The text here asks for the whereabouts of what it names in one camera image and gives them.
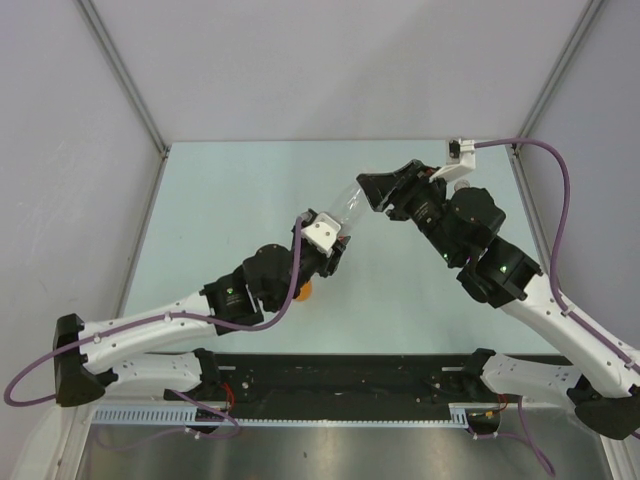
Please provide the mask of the clear water bottle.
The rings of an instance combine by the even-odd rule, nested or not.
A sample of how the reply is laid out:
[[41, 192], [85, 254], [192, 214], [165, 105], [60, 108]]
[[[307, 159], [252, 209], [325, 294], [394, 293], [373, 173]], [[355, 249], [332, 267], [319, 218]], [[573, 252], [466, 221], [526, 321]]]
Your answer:
[[363, 216], [369, 211], [369, 203], [362, 187], [353, 182], [334, 200], [328, 212], [340, 224], [340, 236], [350, 236]]

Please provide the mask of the milk bottle with red label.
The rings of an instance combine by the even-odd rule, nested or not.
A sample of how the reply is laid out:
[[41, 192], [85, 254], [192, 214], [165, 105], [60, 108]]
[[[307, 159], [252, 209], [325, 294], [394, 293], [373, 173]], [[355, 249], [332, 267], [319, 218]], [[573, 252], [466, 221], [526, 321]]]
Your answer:
[[469, 188], [469, 187], [470, 187], [470, 183], [465, 179], [461, 179], [454, 184], [453, 189], [455, 192], [457, 192], [459, 190]]

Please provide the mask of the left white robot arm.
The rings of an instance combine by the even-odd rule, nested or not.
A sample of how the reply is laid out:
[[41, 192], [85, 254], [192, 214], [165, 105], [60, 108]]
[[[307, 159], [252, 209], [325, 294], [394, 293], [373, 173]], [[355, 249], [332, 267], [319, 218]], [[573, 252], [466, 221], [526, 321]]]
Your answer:
[[296, 218], [292, 234], [290, 246], [264, 245], [233, 272], [169, 305], [97, 322], [75, 313], [58, 318], [51, 351], [9, 381], [5, 404], [53, 401], [70, 408], [120, 390], [202, 407], [225, 387], [214, 353], [160, 354], [158, 348], [279, 323], [314, 276], [335, 273], [351, 228], [335, 214], [309, 209]]

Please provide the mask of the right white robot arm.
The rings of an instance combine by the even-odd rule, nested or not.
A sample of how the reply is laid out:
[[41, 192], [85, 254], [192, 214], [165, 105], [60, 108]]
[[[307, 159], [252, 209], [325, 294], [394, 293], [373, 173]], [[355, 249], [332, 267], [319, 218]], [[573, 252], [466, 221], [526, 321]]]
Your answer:
[[478, 349], [463, 368], [461, 388], [473, 401], [517, 395], [573, 412], [591, 430], [614, 440], [639, 431], [638, 351], [555, 294], [540, 265], [498, 231], [506, 214], [484, 188], [453, 194], [418, 160], [356, 178], [371, 209], [410, 221], [431, 243], [476, 302], [521, 321], [551, 344], [565, 365], [518, 360]]

